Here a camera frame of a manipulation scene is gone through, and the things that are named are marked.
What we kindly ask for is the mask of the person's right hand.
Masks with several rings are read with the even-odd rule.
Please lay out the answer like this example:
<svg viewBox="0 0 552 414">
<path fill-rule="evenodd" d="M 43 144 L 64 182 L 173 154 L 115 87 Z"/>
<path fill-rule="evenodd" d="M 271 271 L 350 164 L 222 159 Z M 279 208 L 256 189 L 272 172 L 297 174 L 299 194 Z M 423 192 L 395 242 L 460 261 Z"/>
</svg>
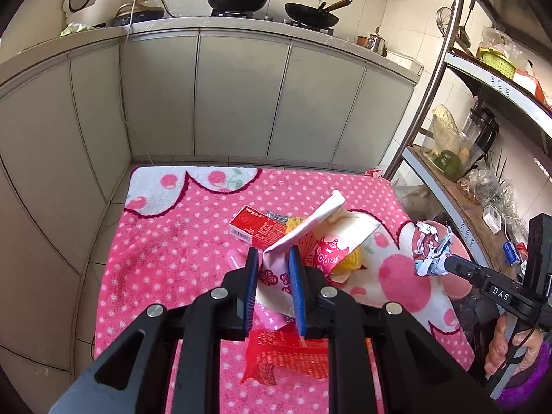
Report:
<svg viewBox="0 0 552 414">
<path fill-rule="evenodd" d="M 509 344 L 508 339 L 505 337 L 507 324 L 507 314 L 504 313 L 497 320 L 493 340 L 490 342 L 489 352 L 485 356 L 485 373 L 488 375 L 493 375 L 505 361 Z M 531 336 L 523 345 L 526 352 L 522 361 L 518 364 L 515 374 L 523 372 L 534 365 L 538 358 L 543 339 L 544 336 L 540 330 L 536 329 L 531 333 Z"/>
</svg>

